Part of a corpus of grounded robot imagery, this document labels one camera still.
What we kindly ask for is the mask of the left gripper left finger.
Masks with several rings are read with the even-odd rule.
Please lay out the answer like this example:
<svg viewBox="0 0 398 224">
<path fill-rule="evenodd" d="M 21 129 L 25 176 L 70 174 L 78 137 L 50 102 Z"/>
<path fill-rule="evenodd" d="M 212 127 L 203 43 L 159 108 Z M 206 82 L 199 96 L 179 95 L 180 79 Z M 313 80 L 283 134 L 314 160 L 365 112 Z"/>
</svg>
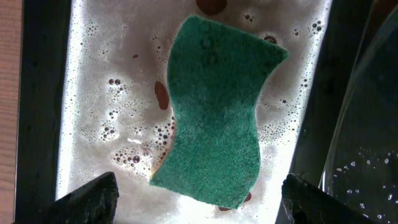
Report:
<svg viewBox="0 0 398 224">
<path fill-rule="evenodd" d="M 116 176 L 114 172 L 105 172 L 14 224 L 112 224 L 118 198 Z"/>
</svg>

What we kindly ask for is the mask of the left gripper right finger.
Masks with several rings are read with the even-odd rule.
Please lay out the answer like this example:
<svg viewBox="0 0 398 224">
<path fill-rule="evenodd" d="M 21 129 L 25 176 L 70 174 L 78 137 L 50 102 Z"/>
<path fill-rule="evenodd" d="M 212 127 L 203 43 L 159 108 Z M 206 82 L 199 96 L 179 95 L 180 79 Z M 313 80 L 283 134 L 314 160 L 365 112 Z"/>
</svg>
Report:
<svg viewBox="0 0 398 224">
<path fill-rule="evenodd" d="M 283 181 L 282 203 L 294 224 L 376 224 L 295 174 Z"/>
</svg>

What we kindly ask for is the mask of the green yellow sponge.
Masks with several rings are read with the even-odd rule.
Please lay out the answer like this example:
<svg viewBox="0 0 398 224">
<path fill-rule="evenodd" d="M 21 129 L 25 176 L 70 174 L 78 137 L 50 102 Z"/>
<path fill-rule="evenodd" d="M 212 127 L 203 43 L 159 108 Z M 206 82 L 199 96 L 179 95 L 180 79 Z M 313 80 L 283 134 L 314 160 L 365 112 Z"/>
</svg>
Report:
<svg viewBox="0 0 398 224">
<path fill-rule="evenodd" d="M 261 155 L 256 103 L 288 51 L 234 27 L 190 16 L 172 46 L 167 84 L 176 128 L 150 184 L 238 208 L 256 183 Z"/>
</svg>

